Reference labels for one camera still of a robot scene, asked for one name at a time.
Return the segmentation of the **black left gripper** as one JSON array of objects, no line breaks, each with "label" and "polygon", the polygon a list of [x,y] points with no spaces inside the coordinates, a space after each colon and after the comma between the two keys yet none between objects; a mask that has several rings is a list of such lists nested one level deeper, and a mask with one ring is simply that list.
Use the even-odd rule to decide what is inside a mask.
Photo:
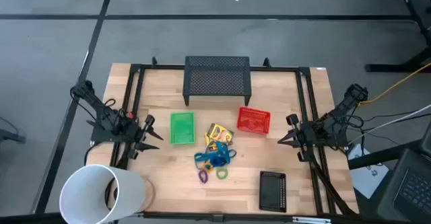
[{"label": "black left gripper", "polygon": [[158,149],[158,147],[153,145],[148,145],[144,143],[146,140],[146,134],[149,134],[159,140],[164,140],[160,135],[158,135],[153,128],[155,118],[148,114],[144,120],[144,126],[140,127],[138,120],[128,119],[125,126],[125,135],[123,140],[125,141],[125,154],[129,159],[136,159],[138,151],[145,151],[150,149]]}]

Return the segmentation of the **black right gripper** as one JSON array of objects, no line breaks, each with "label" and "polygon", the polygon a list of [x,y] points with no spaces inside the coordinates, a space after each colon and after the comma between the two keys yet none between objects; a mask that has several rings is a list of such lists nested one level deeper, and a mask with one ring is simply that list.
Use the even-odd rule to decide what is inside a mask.
[{"label": "black right gripper", "polygon": [[314,145],[317,143],[317,137],[310,122],[300,123],[296,114],[287,116],[286,121],[292,129],[277,143],[299,148],[298,159],[301,162],[317,162],[314,155]]}]

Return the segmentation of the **green plastic basket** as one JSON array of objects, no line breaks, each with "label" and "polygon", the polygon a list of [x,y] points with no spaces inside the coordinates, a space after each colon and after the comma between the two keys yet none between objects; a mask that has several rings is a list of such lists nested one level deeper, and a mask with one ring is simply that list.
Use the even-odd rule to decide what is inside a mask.
[{"label": "green plastic basket", "polygon": [[172,145],[195,143],[195,115],[193,112],[170,115],[170,143]]}]

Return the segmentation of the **red plastic basket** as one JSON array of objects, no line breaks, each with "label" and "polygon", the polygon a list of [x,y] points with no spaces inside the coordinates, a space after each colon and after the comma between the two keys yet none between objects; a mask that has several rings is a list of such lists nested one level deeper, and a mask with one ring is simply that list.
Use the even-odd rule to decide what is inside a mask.
[{"label": "red plastic basket", "polygon": [[237,129],[249,133],[268,134],[271,114],[253,108],[240,107],[237,120]]}]

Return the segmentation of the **black desk legs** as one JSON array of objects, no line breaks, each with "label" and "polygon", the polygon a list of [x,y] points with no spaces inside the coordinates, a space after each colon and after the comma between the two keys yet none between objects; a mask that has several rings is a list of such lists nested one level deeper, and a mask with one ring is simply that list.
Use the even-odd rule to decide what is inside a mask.
[{"label": "black desk legs", "polygon": [[417,55],[411,57],[404,63],[394,64],[367,64],[364,66],[366,72],[371,73],[431,73],[431,65],[425,66],[424,61],[431,59],[431,36],[425,25],[417,13],[412,0],[404,0],[412,20],[416,23],[420,30],[420,34],[426,41],[425,49],[421,50]]}]

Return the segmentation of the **black plastic basket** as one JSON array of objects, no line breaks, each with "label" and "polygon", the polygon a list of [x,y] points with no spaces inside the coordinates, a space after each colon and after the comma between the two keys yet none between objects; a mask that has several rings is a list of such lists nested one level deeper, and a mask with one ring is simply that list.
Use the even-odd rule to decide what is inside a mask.
[{"label": "black plastic basket", "polygon": [[287,211],[286,175],[279,172],[260,171],[259,209],[262,211]]}]

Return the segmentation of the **silver label plate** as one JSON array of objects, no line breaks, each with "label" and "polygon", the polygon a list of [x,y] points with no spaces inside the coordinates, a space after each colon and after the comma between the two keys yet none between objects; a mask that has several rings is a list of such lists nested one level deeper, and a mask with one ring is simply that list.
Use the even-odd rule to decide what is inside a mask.
[{"label": "silver label plate", "polygon": [[292,217],[292,222],[301,224],[332,224],[330,219],[316,217]]}]

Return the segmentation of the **white cylinder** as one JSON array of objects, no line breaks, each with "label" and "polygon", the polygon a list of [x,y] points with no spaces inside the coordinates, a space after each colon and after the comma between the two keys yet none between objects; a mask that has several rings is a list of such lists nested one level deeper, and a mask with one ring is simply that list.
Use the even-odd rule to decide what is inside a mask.
[{"label": "white cylinder", "polygon": [[[109,208],[105,190],[113,180],[117,199]],[[68,224],[105,224],[138,212],[145,200],[145,181],[135,172],[94,164],[74,172],[64,184],[59,208]]]}]

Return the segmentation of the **white box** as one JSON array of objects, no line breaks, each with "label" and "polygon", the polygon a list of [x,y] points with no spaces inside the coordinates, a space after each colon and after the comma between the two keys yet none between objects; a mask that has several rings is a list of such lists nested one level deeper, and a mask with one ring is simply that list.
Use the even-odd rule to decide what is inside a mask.
[{"label": "white box", "polygon": [[370,199],[380,186],[389,168],[382,163],[350,170],[353,187],[364,197]]}]

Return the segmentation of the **black mesh shelf riser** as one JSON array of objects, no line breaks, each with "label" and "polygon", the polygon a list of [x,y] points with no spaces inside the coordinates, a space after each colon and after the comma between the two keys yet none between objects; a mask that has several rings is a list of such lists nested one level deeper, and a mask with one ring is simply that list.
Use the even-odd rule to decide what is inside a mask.
[{"label": "black mesh shelf riser", "polygon": [[248,57],[185,57],[183,98],[190,96],[242,96],[248,106],[251,96],[251,67]]}]

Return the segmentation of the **dark grey laptop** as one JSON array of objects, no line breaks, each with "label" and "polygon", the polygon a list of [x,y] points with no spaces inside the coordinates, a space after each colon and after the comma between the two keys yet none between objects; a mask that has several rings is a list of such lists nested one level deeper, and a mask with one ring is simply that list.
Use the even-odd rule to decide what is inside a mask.
[{"label": "dark grey laptop", "polygon": [[431,160],[405,150],[393,170],[377,213],[388,220],[431,224]]}]

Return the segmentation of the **black chair base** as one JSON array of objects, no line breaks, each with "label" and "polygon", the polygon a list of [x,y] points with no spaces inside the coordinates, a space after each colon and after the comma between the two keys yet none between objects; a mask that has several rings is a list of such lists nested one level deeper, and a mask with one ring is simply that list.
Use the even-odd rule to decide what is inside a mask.
[{"label": "black chair base", "polygon": [[15,141],[17,143],[25,143],[26,137],[20,134],[18,128],[14,124],[2,117],[0,117],[0,120],[7,123],[11,128],[15,130],[15,132],[13,133],[0,127],[0,143],[6,140]]}]

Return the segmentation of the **black aluminium table frame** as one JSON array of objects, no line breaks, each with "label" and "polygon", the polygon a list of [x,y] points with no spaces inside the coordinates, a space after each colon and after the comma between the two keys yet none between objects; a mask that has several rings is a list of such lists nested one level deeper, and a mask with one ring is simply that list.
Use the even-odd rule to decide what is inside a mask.
[{"label": "black aluminium table frame", "polygon": [[[336,211],[319,179],[307,163],[298,160],[298,150],[278,144],[288,132],[286,117],[322,116],[334,107],[326,70],[319,68],[253,67],[251,108],[271,114],[266,135],[236,130],[240,97],[193,96],[183,99],[182,65],[145,65],[138,116],[155,117],[155,131],[164,140],[149,137],[158,147],[140,153],[129,169],[154,185],[154,200],[144,206],[146,218],[196,219],[213,222],[231,220],[286,220],[289,216],[315,216]],[[193,112],[195,143],[170,143],[170,115]],[[228,166],[228,177],[219,180],[210,173],[206,184],[197,177],[193,157],[205,147],[204,133],[212,123],[234,130],[236,157]],[[259,209],[260,171],[286,175],[285,213]]]}]

